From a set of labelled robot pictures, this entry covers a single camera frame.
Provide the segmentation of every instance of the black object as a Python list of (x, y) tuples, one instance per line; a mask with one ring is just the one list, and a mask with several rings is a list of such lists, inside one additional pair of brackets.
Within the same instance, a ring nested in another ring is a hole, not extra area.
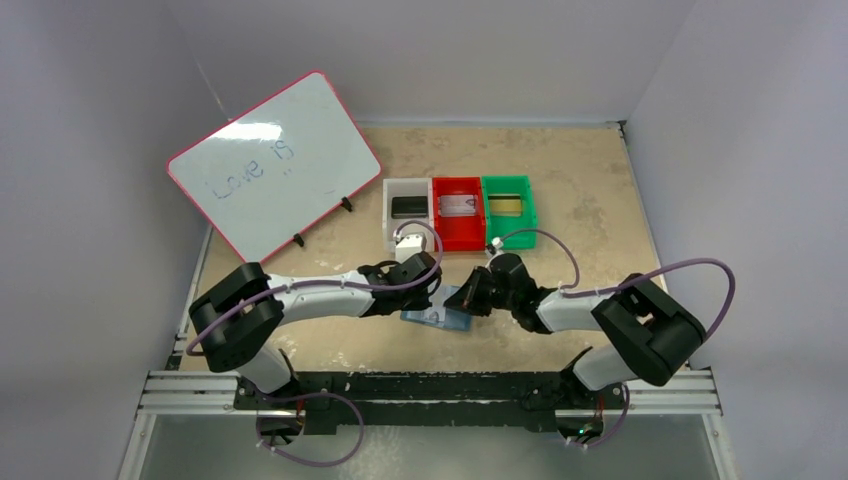
[[(383, 271), (387, 264), (394, 265), (388, 271)], [(365, 275), (371, 285), (403, 285), (423, 277), (435, 264), (436, 260), (429, 253), (419, 252), (401, 264), (389, 261), (377, 265), (363, 265), (356, 271)], [(371, 292), (374, 303), (361, 316), (389, 315), (401, 310), (426, 310), (432, 305), (428, 289), (441, 276), (442, 269), (439, 267), (427, 281), (413, 288), (391, 291), (374, 290)]]
[(701, 322), (651, 281), (612, 295), (592, 316), (628, 368), (651, 385), (665, 385), (707, 339)]
[(478, 317), (489, 316), (493, 308), (509, 310), (525, 330), (549, 334), (536, 310), (554, 290), (538, 287), (521, 257), (503, 253), (491, 259), (489, 268), (474, 267), (468, 280), (445, 301), (445, 307)]
[[(224, 312), (265, 290), (268, 278), (262, 267), (241, 265), (191, 304), (188, 314), (195, 331), (202, 332)], [(269, 296), (224, 322), (200, 342), (209, 370), (227, 372), (250, 361), (282, 319), (282, 302)]]
[[(556, 410), (594, 411), (598, 396), (607, 408), (623, 407), (621, 395), (611, 385), (588, 397), (568, 391), (558, 372), (300, 372), (299, 391), (276, 392), (275, 397), (312, 393), (326, 389), (342, 395), (362, 412), (368, 425), (408, 426), (514, 426), (531, 432), (569, 432), (592, 421), (591, 416), (556, 417)], [(294, 409), (295, 402), (268, 402), (253, 384), (239, 380), (233, 407), (237, 410)], [(356, 425), (349, 407), (329, 399), (309, 400), (304, 405), (304, 434), (326, 435), (338, 425)], [(461, 402), (444, 402), (462, 400)]]
[(427, 197), (395, 197), (392, 199), (392, 218), (427, 218)]

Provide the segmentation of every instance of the metal frame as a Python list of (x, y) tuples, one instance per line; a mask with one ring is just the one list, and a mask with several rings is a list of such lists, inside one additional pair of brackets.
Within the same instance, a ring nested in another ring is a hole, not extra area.
[[(238, 375), (235, 373), (152, 371), (141, 395), (132, 437), (124, 456), (120, 480), (140, 478), (156, 420), (163, 415), (255, 416), (253, 410), (235, 410)], [(732, 450), (722, 421), (721, 404), (712, 372), (681, 371), (664, 387), (641, 380), (630, 388), (628, 415), (700, 415), (720, 480), (736, 480)], [(620, 413), (610, 410), (610, 414)], [(557, 410), (557, 417), (592, 415), (588, 410)], [(294, 417), (292, 410), (263, 411), (263, 416)]]

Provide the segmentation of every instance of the purple cable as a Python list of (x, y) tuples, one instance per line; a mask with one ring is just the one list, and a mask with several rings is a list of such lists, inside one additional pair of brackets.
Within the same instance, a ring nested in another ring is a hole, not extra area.
[(570, 293), (564, 290), (560, 290), (560, 293), (563, 297), (566, 298), (582, 298), (591, 297), (595, 295), (606, 295), (610, 293), (616, 293), (626, 288), (630, 288), (634, 285), (642, 283), (651, 278), (654, 278), (657, 275), (663, 275), (665, 273), (672, 272), (674, 270), (679, 270), (684, 267), (691, 267), (693, 265), (715, 265), (724, 270), (724, 273), (727, 275), (727, 295), (724, 297), (724, 304), (721, 306), (721, 309), (719, 310), (715, 321), (713, 321), (713, 324), (710, 325), (709, 330), (707, 330), (707, 339), (709, 339), (718, 329), (718, 326), (721, 325), (721, 322), (724, 321), (724, 317), (727, 315), (727, 311), (730, 309), (730, 304), (731, 302), (733, 302), (733, 296), (736, 294), (736, 276), (733, 275), (733, 270), (731, 270), (726, 263), (715, 258), (692, 258), (690, 260), (683, 260), (681, 262), (672, 263), (671, 265), (660, 267), (644, 275), (639, 275), (638, 277), (632, 280), (628, 280), (622, 283), (621, 285), (616, 285), (614, 287), (599, 288), (597, 291), (588, 290), (585, 292)]
[[(439, 269), (439, 265), (441, 265), (441, 263), (442, 263), (442, 257), (444, 256), (444, 250), (442, 248), (442, 237), (440, 237), (439, 234), (436, 233), (436, 230), (433, 229), (433, 227), (431, 227), (430, 225), (428, 225), (425, 222), (422, 222), (421, 220), (408, 220), (408, 221), (402, 223), (396, 229), (396, 231), (399, 232), (399, 231), (403, 230), (404, 228), (406, 228), (408, 225), (411, 225), (411, 224), (421, 225), (422, 227), (426, 228), (427, 230), (430, 231), (430, 233), (433, 234), (433, 238), (436, 240), (436, 245), (438, 245), (438, 249), (439, 249), (438, 255), (436, 256), (436, 263), (433, 265), (433, 268), (431, 268), (426, 274), (424, 274), (423, 277), (419, 278), (418, 280), (413, 280), (412, 282), (404, 283), (403, 285), (370, 285), (370, 284), (367, 284), (367, 283), (345, 282), (344, 286), (345, 287), (351, 287), (351, 288), (359, 288), (359, 289), (362, 289), (362, 290), (372, 290), (372, 291), (376, 290), (376, 291), (382, 291), (382, 292), (393, 291), (393, 290), (405, 290), (407, 288), (412, 288), (412, 287), (421, 285), (422, 283), (426, 282), (430, 277), (435, 275), (436, 271)], [(189, 342), (188, 346), (186, 347), (186, 350), (185, 350), (186, 355), (188, 355), (189, 357), (202, 357), (203, 352), (195, 352), (194, 351), (194, 349), (197, 347), (197, 345), (200, 344), (200, 342), (202, 342), (203, 340), (205, 340), (206, 337), (208, 337), (209, 334), (213, 330), (215, 330), (216, 328), (221, 326), (222, 323), (233, 318), (236, 314), (238, 314), (239, 312), (244, 310), (246, 307), (253, 305), (257, 301), (262, 300), (265, 297), (270, 297), (272, 295), (276, 295), (278, 293), (285, 292), (289, 288), (314, 287), (314, 286), (318, 286), (318, 285), (331, 285), (331, 286), (338, 285), (338, 286), (341, 286), (342, 282), (340, 282), (338, 280), (303, 280), (303, 281), (300, 281), (300, 282), (294, 282), (290, 286), (289, 285), (281, 285), (279, 287), (269, 288), (268, 290), (264, 290), (262, 292), (259, 292), (256, 295), (248, 298), (247, 300), (242, 301), (241, 303), (234, 306), (233, 308), (227, 310), (223, 315), (218, 317), (217, 320), (210, 323), (208, 327), (203, 329), (202, 332), (199, 332), (197, 334), (197, 337), (195, 337), (194, 340)]]
[(501, 237), (501, 240), (506, 241), (507, 238), (524, 232), (539, 233), (550, 238), (551, 240), (556, 242), (557, 245), (559, 245), (559, 248), (563, 249), (566, 255), (568, 255), (568, 258), (571, 260), (571, 265), (574, 266), (574, 282), (569, 283), (568, 285), (563, 285), (560, 288), (574, 288), (580, 283), (580, 267), (577, 266), (577, 259), (574, 258), (574, 254), (571, 253), (571, 250), (565, 245), (565, 242), (557, 238), (554, 234), (546, 232), (545, 230), (542, 230), (540, 228), (521, 228), (519, 230), (515, 230), (514, 232), (507, 233), (506, 235)]
[(356, 415), (356, 420), (359, 422), (359, 437), (357, 437), (356, 444), (353, 446), (353, 448), (347, 454), (345, 454), (344, 456), (342, 456), (342, 457), (340, 457), (336, 460), (331, 460), (329, 462), (319, 462), (319, 461), (308, 460), (308, 459), (305, 459), (305, 458), (301, 458), (301, 457), (292, 455), (292, 454), (290, 454), (290, 453), (288, 453), (284, 450), (280, 450), (277, 447), (266, 442), (262, 438), (262, 417), (256, 417), (256, 436), (259, 437), (259, 444), (262, 445), (263, 447), (265, 447), (268, 451), (270, 451), (272, 453), (276, 453), (277, 455), (280, 455), (281, 457), (287, 458), (287, 459), (289, 459), (293, 462), (297, 462), (301, 465), (306, 465), (307, 467), (335, 467), (336, 465), (340, 465), (340, 464), (350, 460), (354, 455), (356, 455), (356, 452), (359, 451), (359, 447), (362, 446), (362, 440), (365, 438), (365, 419), (362, 418), (362, 412), (360, 412), (359, 409), (356, 408), (356, 405), (354, 405), (353, 402), (351, 402), (347, 398), (345, 398), (341, 395), (336, 395), (335, 393), (329, 393), (329, 392), (307, 393), (307, 394), (304, 394), (304, 395), (297, 395), (297, 396), (294, 396), (294, 397), (278, 398), (278, 397), (272, 397), (270, 395), (266, 395), (266, 394), (262, 393), (261, 391), (259, 391), (259, 389), (256, 389), (255, 387), (256, 386), (254, 385), (254, 390), (257, 393), (259, 393), (259, 395), (262, 398), (264, 398), (265, 400), (267, 400), (269, 402), (287, 403), (287, 402), (296, 402), (296, 401), (299, 401), (299, 400), (309, 400), (310, 398), (332, 398), (332, 399), (338, 400), (338, 401), (344, 403), (345, 405), (347, 405), (348, 407), (350, 407), (351, 410), (353, 410), (353, 414)]

